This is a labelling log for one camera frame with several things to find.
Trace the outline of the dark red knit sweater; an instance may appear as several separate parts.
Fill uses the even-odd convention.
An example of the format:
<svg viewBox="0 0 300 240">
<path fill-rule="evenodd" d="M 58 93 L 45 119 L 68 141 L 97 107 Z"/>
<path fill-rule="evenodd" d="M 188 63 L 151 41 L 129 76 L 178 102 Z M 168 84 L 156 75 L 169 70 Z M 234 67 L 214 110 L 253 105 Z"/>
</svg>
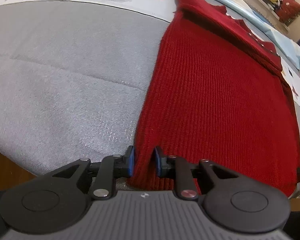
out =
<svg viewBox="0 0 300 240">
<path fill-rule="evenodd" d="M 224 6 L 177 0 L 159 47 L 135 136 L 129 184 L 169 190 L 152 151 L 208 159 L 290 196 L 300 178 L 300 135 L 274 45 Z"/>
</svg>

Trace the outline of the light blue folded sheet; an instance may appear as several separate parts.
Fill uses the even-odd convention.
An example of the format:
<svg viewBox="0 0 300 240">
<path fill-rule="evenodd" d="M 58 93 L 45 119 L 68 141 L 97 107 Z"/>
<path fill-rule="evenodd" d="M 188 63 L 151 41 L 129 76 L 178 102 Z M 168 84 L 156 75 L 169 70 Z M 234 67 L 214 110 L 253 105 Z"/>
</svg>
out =
<svg viewBox="0 0 300 240">
<path fill-rule="evenodd" d="M 294 66 L 300 70 L 300 46 L 297 45 L 297 43 L 256 16 L 244 0 L 215 1 L 226 5 L 233 11 L 237 12 L 240 16 L 246 18 L 250 23 L 262 31 L 275 45 L 277 45 L 277 47 L 279 47 Z"/>
</svg>

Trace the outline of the dark red cushion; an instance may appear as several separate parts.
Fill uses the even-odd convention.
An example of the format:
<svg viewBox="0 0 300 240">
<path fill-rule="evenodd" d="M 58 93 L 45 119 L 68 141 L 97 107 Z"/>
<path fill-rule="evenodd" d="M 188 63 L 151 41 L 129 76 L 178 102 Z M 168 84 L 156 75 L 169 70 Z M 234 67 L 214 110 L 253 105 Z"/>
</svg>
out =
<svg viewBox="0 0 300 240">
<path fill-rule="evenodd" d="M 289 26 L 300 16 L 300 4 L 296 0 L 280 0 L 280 6 L 275 13 L 281 23 Z"/>
</svg>

